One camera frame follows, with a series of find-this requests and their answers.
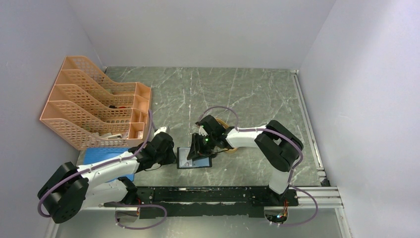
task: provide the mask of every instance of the white wall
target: white wall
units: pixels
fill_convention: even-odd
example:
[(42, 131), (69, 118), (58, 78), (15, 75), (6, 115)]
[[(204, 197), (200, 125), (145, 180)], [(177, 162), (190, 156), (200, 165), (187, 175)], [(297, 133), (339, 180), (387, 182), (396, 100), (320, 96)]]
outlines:
[(77, 151), (39, 122), (66, 55), (99, 64), (65, 0), (0, 1), (0, 237), (44, 237), (37, 193)]
[(300, 82), (355, 238), (420, 234), (420, 2), (337, 0)]
[(335, 0), (69, 0), (104, 65), (298, 69)]

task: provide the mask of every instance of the smartphone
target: smartphone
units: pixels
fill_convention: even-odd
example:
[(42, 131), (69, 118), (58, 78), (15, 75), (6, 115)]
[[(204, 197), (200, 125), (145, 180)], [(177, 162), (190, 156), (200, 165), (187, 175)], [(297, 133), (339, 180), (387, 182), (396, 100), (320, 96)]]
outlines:
[(200, 158), (194, 161), (188, 160), (187, 156), (190, 152), (190, 147), (178, 147), (176, 151), (176, 167), (178, 169), (196, 169), (211, 167), (211, 159), (209, 157)]

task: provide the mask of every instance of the gray marble tabletop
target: gray marble tabletop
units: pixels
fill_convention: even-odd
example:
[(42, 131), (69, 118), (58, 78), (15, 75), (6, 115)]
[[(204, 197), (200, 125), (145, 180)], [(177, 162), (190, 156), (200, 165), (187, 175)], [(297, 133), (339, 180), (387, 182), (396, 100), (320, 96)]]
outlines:
[[(190, 145), (195, 125), (208, 107), (223, 105), (239, 115), (240, 127), (254, 127), (275, 119), (304, 144), (304, 161), (296, 168), (294, 185), (319, 185), (315, 161), (304, 119), (289, 70), (196, 67), (108, 67), (106, 74), (116, 82), (142, 82), (152, 88), (152, 110), (157, 127), (169, 126), (175, 147)], [(210, 112), (235, 123), (224, 109)], [(136, 185), (226, 186), (267, 185), (271, 165), (257, 148), (239, 148), (220, 153), (211, 168), (178, 170), (176, 165), (135, 175)]]

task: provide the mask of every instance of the blue cutting board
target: blue cutting board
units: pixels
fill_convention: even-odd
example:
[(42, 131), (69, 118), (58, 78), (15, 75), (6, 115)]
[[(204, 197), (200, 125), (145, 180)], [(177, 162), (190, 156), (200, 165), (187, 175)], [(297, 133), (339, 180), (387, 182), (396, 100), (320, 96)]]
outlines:
[[(128, 148), (120, 148), (120, 147), (118, 148), (113, 148), (113, 147), (88, 148), (86, 150), (83, 164), (88, 165), (88, 164), (104, 161), (112, 157), (116, 157), (127, 150)], [(124, 177), (124, 176), (127, 177), (131, 181), (134, 180), (134, 175), (122, 175), (119, 177)]]

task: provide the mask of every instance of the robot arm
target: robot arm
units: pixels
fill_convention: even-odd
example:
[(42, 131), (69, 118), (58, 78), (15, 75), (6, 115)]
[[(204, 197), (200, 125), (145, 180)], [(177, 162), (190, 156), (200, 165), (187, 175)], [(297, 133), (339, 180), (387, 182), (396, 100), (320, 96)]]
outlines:
[(175, 160), (172, 137), (161, 128), (155, 132), (147, 146), (131, 159), (122, 160), (132, 156), (139, 149), (130, 148), (128, 151), (114, 158), (90, 165), (74, 166), (71, 162), (64, 163), (51, 176), (47, 183), (38, 192), (38, 198), (65, 178), (86, 169), (90, 172), (78, 175), (64, 183), (46, 197), (43, 205), (55, 223), (62, 223), (80, 210), (98, 204), (121, 201), (132, 204), (137, 198), (137, 188), (126, 177), (119, 176), (137, 173), (151, 168), (155, 163), (160, 165), (172, 164)]
[[(209, 115), (197, 124), (203, 127), (207, 135), (193, 134), (189, 159), (214, 157), (216, 153), (213, 149), (216, 146), (221, 149), (259, 148), (273, 167), (269, 183), (272, 199), (281, 200), (282, 195), (288, 189), (288, 177), (299, 153), (290, 143), (283, 140), (278, 143), (276, 142), (279, 139), (278, 136), (261, 130), (269, 129), (279, 132), (302, 149), (303, 146), (299, 139), (275, 120), (264, 126), (236, 130), (234, 127), (224, 128), (214, 117)], [(85, 170), (89, 172), (68, 180), (43, 200), (42, 204), (54, 222), (65, 222), (86, 207), (97, 206), (106, 202), (136, 203), (137, 187), (133, 182), (126, 177), (120, 177), (114, 181), (110, 180), (149, 169), (155, 163), (167, 165), (176, 160), (172, 137), (166, 133), (165, 129), (156, 131), (154, 138), (147, 142), (147, 146), (135, 157), (122, 160), (122, 158), (132, 156), (140, 146), (130, 148), (117, 157), (95, 164), (76, 167), (68, 162), (61, 165), (39, 191), (39, 199), (53, 186), (68, 179), (68, 177)]]
[(208, 115), (197, 122), (197, 125), (206, 131), (206, 135), (193, 134), (188, 159), (215, 157), (216, 153), (213, 152), (215, 146), (221, 149), (256, 147), (272, 165), (269, 188), (280, 196), (287, 190), (289, 174), (299, 158), (299, 152), (289, 142), (285, 140), (276, 142), (279, 139), (277, 135), (261, 129), (265, 128), (285, 135), (301, 150), (303, 144), (278, 121), (272, 120), (260, 127), (235, 129), (233, 126), (224, 128), (214, 117)]

